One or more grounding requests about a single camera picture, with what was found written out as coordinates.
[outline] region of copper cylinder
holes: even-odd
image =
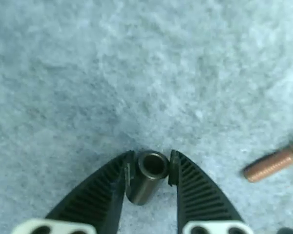
[[[293,145],[278,153],[269,155],[244,170],[249,182],[258,182],[293,164]]]

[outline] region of ridged grip texture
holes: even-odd
[[[124,159],[132,153],[116,157],[89,176],[46,218],[86,223],[98,234],[115,234],[125,193]]]
[[[241,220],[218,186],[189,158],[172,152],[178,193],[178,233],[189,221]]]

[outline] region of metal tube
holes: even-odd
[[[168,165],[168,159],[159,152],[141,153],[134,162],[134,176],[126,190],[129,201],[136,205],[146,204],[168,175]]]

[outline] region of gray carpet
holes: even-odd
[[[0,234],[119,153],[174,148],[259,234],[293,229],[293,0],[0,0]],[[125,201],[120,234],[176,232],[176,191]]]

